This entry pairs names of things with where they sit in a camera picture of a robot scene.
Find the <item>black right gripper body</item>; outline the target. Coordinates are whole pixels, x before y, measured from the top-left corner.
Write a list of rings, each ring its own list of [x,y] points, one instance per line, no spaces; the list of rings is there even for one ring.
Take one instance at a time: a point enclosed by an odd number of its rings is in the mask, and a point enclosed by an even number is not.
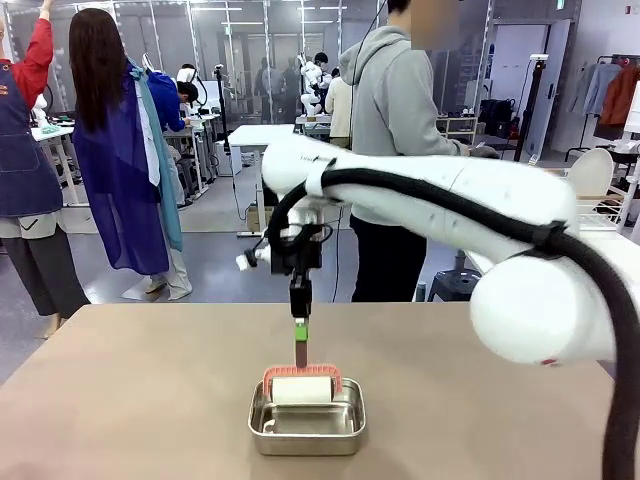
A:
[[[294,236],[282,236],[269,230],[270,270],[274,275],[304,274],[322,267],[323,227],[318,224],[302,225]]]

